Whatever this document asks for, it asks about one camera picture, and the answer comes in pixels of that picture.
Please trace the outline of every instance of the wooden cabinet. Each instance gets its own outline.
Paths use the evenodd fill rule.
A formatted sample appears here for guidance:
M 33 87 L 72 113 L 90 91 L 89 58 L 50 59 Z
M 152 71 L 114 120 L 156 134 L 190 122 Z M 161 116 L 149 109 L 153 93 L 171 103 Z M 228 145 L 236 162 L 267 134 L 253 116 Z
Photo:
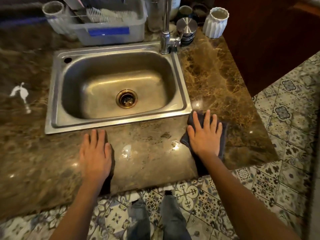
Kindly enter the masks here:
M 215 0 L 223 33 L 252 96 L 320 50 L 320 15 L 300 0 Z

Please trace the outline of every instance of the forearm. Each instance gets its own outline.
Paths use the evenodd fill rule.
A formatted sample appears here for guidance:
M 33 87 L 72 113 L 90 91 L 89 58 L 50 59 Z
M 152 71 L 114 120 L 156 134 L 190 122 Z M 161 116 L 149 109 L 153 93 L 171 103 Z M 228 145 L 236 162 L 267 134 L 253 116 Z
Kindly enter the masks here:
M 90 182 L 84 182 L 50 240 L 87 239 L 90 220 L 97 203 L 99 191 L 99 187 Z
M 240 239 L 299 239 L 218 158 L 203 160 Z

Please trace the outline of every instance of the person's left hand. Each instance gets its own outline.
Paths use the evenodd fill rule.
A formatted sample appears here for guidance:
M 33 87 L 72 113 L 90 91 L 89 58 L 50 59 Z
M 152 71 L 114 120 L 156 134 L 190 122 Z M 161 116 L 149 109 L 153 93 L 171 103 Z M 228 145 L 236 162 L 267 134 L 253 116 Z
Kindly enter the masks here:
M 101 130 L 97 137 L 97 130 L 93 129 L 89 138 L 83 137 L 80 148 L 80 166 L 83 182 L 102 187 L 111 170 L 111 145 L 105 143 L 106 131 Z

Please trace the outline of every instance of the dish rack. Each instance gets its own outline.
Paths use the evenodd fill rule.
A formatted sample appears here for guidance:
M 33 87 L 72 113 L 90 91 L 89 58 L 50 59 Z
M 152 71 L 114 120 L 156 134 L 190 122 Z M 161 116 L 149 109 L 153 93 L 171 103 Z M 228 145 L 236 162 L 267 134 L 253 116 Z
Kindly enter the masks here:
M 145 1 L 125 1 L 122 6 L 106 3 L 106 8 L 87 8 L 83 15 L 67 7 L 66 22 L 85 46 L 141 42 L 147 19 Z

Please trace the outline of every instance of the towel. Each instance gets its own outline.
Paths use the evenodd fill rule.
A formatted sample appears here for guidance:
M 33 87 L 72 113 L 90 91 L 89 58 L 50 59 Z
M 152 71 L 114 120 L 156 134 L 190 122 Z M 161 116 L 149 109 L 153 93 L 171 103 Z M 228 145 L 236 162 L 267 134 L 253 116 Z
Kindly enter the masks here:
M 187 124 L 191 125 L 193 127 L 193 129 L 196 130 L 195 129 L 195 124 L 193 122 L 192 114 L 193 114 L 193 112 L 189 115 Z M 198 119 L 199 119 L 200 125 L 203 128 L 203 122 L 205 120 L 205 113 L 197 112 L 197 114 L 198 114 Z M 218 120 L 217 125 L 219 124 L 219 122 L 222 123 L 222 134 L 221 134 L 221 138 L 220 138 L 220 151 L 219 151 L 218 158 L 220 158 L 222 160 L 223 159 L 223 154 L 224 154 L 224 148 L 225 148 L 225 145 L 226 145 L 228 123 Z M 189 148 L 189 150 L 190 150 L 192 156 L 194 157 L 194 159 L 199 159 L 199 157 L 194 153 L 194 151 L 191 148 L 188 132 L 183 134 L 183 136 L 180 139 L 180 142 L 183 145 L 186 145 Z

